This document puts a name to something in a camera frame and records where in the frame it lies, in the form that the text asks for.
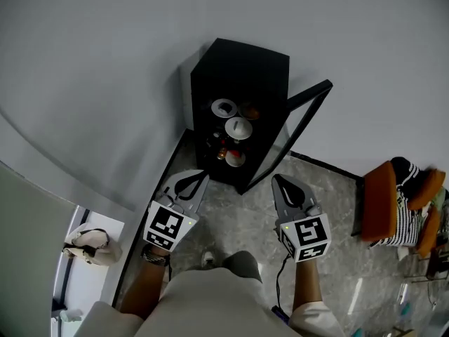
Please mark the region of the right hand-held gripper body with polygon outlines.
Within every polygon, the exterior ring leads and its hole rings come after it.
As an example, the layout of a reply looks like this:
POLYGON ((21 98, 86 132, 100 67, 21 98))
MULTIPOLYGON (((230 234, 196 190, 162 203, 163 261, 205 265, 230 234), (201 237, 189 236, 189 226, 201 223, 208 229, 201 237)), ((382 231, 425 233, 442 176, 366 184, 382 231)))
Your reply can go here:
POLYGON ((327 253, 331 243, 330 223, 319 204, 309 202, 305 209, 279 204, 276 212, 276 234, 296 263, 327 253))

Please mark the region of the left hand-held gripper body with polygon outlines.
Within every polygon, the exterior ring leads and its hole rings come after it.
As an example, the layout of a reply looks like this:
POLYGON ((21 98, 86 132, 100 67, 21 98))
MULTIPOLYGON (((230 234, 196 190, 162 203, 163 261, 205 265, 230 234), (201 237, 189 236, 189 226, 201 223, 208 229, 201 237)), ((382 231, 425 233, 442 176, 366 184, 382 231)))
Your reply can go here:
POLYGON ((199 198, 161 192, 147 210, 143 239, 163 250, 173 252, 198 223, 199 198))

